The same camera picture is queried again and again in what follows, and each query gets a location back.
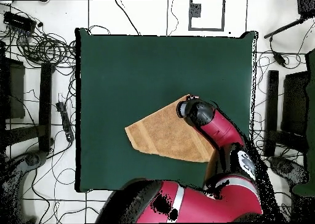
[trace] cable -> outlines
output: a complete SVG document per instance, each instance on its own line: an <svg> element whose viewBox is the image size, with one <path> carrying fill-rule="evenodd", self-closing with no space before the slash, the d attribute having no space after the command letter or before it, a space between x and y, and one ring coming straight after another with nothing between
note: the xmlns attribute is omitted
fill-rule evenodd
<svg viewBox="0 0 315 224"><path fill-rule="evenodd" d="M95 210L95 209L93 209L93 208L91 208L91 207L86 207L86 208L83 208L83 209L81 209L81 210L77 210L77 211L74 211L74 212L66 212L65 214L63 214L63 215L60 217L60 219L58 220L57 224L60 223L60 221L62 220L63 216L65 216L66 214L76 214L76 213L82 212L82 211L84 211L84 210L86 210L86 209L91 209L91 210L94 211L96 214L100 214L97 210Z"/></svg>
<svg viewBox="0 0 315 224"><path fill-rule="evenodd" d="M108 32L109 35L111 34L111 32L107 28L105 28L104 26L99 26L99 25L90 26L90 28L88 30L91 32L92 28L95 28L95 27L103 28L104 30L106 30Z"/></svg>
<svg viewBox="0 0 315 224"><path fill-rule="evenodd" d="M177 24L176 24L175 29L170 32L169 36L170 36L174 31L177 30L177 26L178 26L178 24L179 24L178 18L177 18L177 17L174 15L174 13L173 13L173 2L174 2L174 0L172 0L172 5L171 5L171 7L170 7L170 13L172 13L172 15L176 18Z"/></svg>
<svg viewBox="0 0 315 224"><path fill-rule="evenodd" d="M141 35L138 30L135 28L135 25L132 23L132 21L130 20L129 16L127 15L127 13L125 12L125 10L118 4L117 0L115 0L115 3L117 4L117 6L125 13L126 17L128 18L130 24L133 26L133 28L135 29L135 31L137 32L138 35Z"/></svg>
<svg viewBox="0 0 315 224"><path fill-rule="evenodd" d="M284 193L283 191L276 191L274 194L283 194L283 195L286 195L288 198L292 199L290 195L288 195L287 193Z"/></svg>
<svg viewBox="0 0 315 224"><path fill-rule="evenodd" d="M19 11L18 14L24 14L28 18L35 20L38 23L41 23L40 20L31 17L30 15L26 14L25 12L22 12L21 10L18 10L18 11ZM73 101L72 101L72 98L76 96L76 78L75 78L75 70L76 70L76 65L75 65L75 56L76 56L75 46L76 45L75 45L75 43L76 43L76 41L75 40L70 42L69 44L67 44L65 39L63 37L57 35L57 34L54 34L54 33L46 34L44 32L43 25L38 26L38 27L36 26L36 31L31 36L28 36L28 37L26 37L22 34L18 34L16 31L13 31L9 26L6 26L6 30L3 32L0 32L0 39L1 40L9 39L9 46L7 47L7 49L10 49L10 53L15 54L19 61L20 61L19 57L23 57L25 59L26 63L30 66L30 67L25 66L26 69L28 69L28 70L29 69L40 69L41 63L51 62L55 65L56 72L58 72L64 76L69 76L69 85L68 85L68 92L66 93L65 105L70 101L71 107L75 109L75 107L73 105ZM19 54L15 53L15 52L11 52L11 47L16 47ZM70 68L70 72L67 72L67 71L64 72L63 70L61 70L62 68ZM10 95L10 97L15 98L18 102L21 102L23 104L23 106L28 111L28 114L32 120L32 124L34 126L36 126L33 118L31 117L30 111L28 110L28 108L23 103L24 101L26 101L26 102L39 102L40 101L39 98L36 96L34 89L30 90L29 92L27 92L25 94L28 94L30 92L33 92L34 97L38 101L20 100L17 97L14 97L12 95ZM71 121L72 122L75 122L75 119L72 118L74 116L74 114L75 114L75 111L72 112L72 115L71 115ZM54 177L55 177L54 166L59 162L59 160L61 160L61 158L65 154L65 151L72 146L72 143L71 143L64 150L56 153L55 152L55 143L54 143L54 151L53 151L52 155L47 157L47 160L52 158L52 168L50 170L52 170ZM26 152L35 144L37 144L37 143L34 143L31 146L29 146L27 148ZM58 161L55 164L53 164L54 163L54 157L56 155L59 155L60 153L62 153L62 155L59 157ZM45 199L44 197L39 195L36 192L36 190L34 189L35 184L37 184L38 181L40 181L43 177L45 177L49 173L49 171L46 172L39 180L36 180L36 177L37 177L37 170L36 170L36 175L35 175L35 178L33 179L32 185L30 188L28 188L24 192L24 194L28 190L33 189L34 193L38 197L40 197L41 200L49 203L49 201L47 199ZM66 183L62 183L58 179L58 177L55 177L55 179L56 178L57 178L56 183L59 182L60 184L64 184L64 185L66 184ZM55 216L56 220L58 220L57 212L58 212L60 203L56 202L55 199L54 199L54 203L55 203L54 204L54 214L51 216L51 218L53 216ZM50 208L50 203L48 205L47 210L45 211L45 213L43 214L43 216L41 217L41 219L39 221L40 224L46 223L51 219L51 218L49 218L48 220L43 222L43 218L47 214L49 208Z"/></svg>
<svg viewBox="0 0 315 224"><path fill-rule="evenodd" d="M272 53L273 53L273 55L274 55L275 61L277 61L278 64L280 64L281 66L283 66L284 68L289 69L289 70L292 70L292 69L297 68L298 66L300 66L301 63L302 63L302 64L305 64L304 62L301 61L301 57L299 56L299 53L300 53L300 51L301 51L301 49L302 49L302 46L303 46L303 44L304 44L304 41L305 41L305 39L306 39L308 33L311 31L311 29L312 29L312 27L313 27L314 25L315 25L315 22L311 25L311 27L309 28L309 30L308 30L308 31L306 32L306 34L304 35L304 38L303 38L302 43L301 43L301 46L300 46L298 52L295 53L295 54L279 53L279 52L276 52L275 50L273 50L273 47L272 47L272 44L271 44L271 42L273 41L273 37L270 37L270 39L269 39L269 45L270 45L270 49L271 49L271 51L272 51ZM290 60L289 60L289 58L288 58L289 55L294 55L294 56L295 56L295 59L296 59L297 62L298 62L297 66L295 66L295 67L293 67L293 68L289 68L289 67L286 66L286 65L288 65L288 64L290 63Z"/></svg>
<svg viewBox="0 0 315 224"><path fill-rule="evenodd" d="M37 168L35 169L35 177L34 177L34 179L33 179L33 181L32 181L31 188L32 188L33 192L34 192L38 197L42 198L43 200L47 201L47 203L48 203L48 208L46 209L46 211L45 211L44 214L42 215L41 219L39 220L39 224L41 224L41 223L42 223L42 219L44 218L45 214L48 212L48 210L49 210L49 208L50 208L50 202L49 202L46 198L42 197L41 195L39 195L39 194L35 191L35 189L34 189L34 182L35 182L36 177L37 177Z"/></svg>

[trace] cloth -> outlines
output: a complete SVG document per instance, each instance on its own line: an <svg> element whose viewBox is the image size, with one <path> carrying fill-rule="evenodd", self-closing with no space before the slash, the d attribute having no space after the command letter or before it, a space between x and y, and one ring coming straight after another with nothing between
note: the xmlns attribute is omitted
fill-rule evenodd
<svg viewBox="0 0 315 224"><path fill-rule="evenodd" d="M142 153L169 158L210 162L213 146L177 116L176 106L186 96L125 128L132 147Z"/></svg>

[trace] floor tile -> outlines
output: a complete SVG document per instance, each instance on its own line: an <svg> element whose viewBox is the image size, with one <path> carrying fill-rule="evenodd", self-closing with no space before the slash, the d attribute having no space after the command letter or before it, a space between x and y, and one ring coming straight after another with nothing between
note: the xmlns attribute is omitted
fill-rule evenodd
<svg viewBox="0 0 315 224"><path fill-rule="evenodd" d="M87 206L93 208L98 213L100 213L101 209L103 208L104 202L88 202ZM92 209L87 209L87 223L95 223L98 214Z"/></svg>

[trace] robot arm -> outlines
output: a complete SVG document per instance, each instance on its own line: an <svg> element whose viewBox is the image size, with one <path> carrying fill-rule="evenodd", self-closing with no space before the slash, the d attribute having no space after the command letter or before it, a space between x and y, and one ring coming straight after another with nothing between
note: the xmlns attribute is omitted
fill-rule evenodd
<svg viewBox="0 0 315 224"><path fill-rule="evenodd" d="M284 221L267 174L253 141L237 128L217 106L189 96L177 105L177 114L202 134L219 152L219 161L206 186L215 191L215 184L225 175L241 175L258 190L263 221Z"/></svg>
<svg viewBox="0 0 315 224"><path fill-rule="evenodd" d="M284 222L253 142L218 107L197 97L180 102L177 114L218 150L204 189L138 180L112 193L96 223Z"/></svg>

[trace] wire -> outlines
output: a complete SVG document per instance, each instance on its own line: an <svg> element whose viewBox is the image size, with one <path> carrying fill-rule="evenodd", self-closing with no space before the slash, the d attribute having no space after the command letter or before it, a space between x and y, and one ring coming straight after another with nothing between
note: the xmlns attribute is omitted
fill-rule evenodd
<svg viewBox="0 0 315 224"><path fill-rule="evenodd" d="M42 197L41 195L39 195L39 194L35 191L35 189L34 189L34 182L35 182L36 177L37 177L37 168L35 169L35 177L34 177L34 179L33 179L33 181L32 181L31 188L32 188L33 192L34 192L38 197L42 198L43 200L45 200L45 201L48 203L48 208L46 209L46 211L45 211L44 214L42 215L41 219L39 220L39 224L41 224L41 223L42 223L42 219L44 218L45 214L48 212L48 210L49 210L49 208L50 208L50 202L49 202L46 198Z"/></svg>
<svg viewBox="0 0 315 224"><path fill-rule="evenodd" d="M135 25L132 23L132 21L130 20L129 16L127 15L127 13L125 12L125 10L118 4L117 0L115 0L115 3L117 4L117 6L125 13L126 17L128 18L130 24L133 26L133 28L135 29L135 31L137 32L138 35L141 35L138 30L135 28Z"/></svg>
<svg viewBox="0 0 315 224"><path fill-rule="evenodd" d="M177 18L177 17L174 15L174 13L173 13L173 2L174 2L174 0L172 0L172 5L171 5L171 7L170 7L170 13L172 13L172 15L176 18L177 24L176 24L175 29L170 32L169 36L170 36L174 31L177 30L177 26L178 26L178 24L179 24L178 18Z"/></svg>
<svg viewBox="0 0 315 224"><path fill-rule="evenodd" d="M288 195L287 193L284 193L283 191L276 191L274 194L283 194L292 200L292 197Z"/></svg>
<svg viewBox="0 0 315 224"><path fill-rule="evenodd" d="M107 28L105 28L104 26L99 26L99 25L90 26L90 28L88 30L91 32L92 28L95 28L95 27L103 28L104 30L106 30L108 32L109 35L111 34L111 32Z"/></svg>
<svg viewBox="0 0 315 224"><path fill-rule="evenodd" d="M76 214L76 213L82 212L82 211L84 211L84 210L86 210L86 209L91 209L91 210L94 211L96 214L100 214L97 210L93 209L92 207L86 207L86 208L83 208L83 209L81 209L81 210L77 210L77 211L74 211L74 212L66 212L65 214L63 214L63 215L60 217L60 219L58 220L57 224L60 223L60 221L62 220L63 216L65 216L65 215L67 215L67 214Z"/></svg>

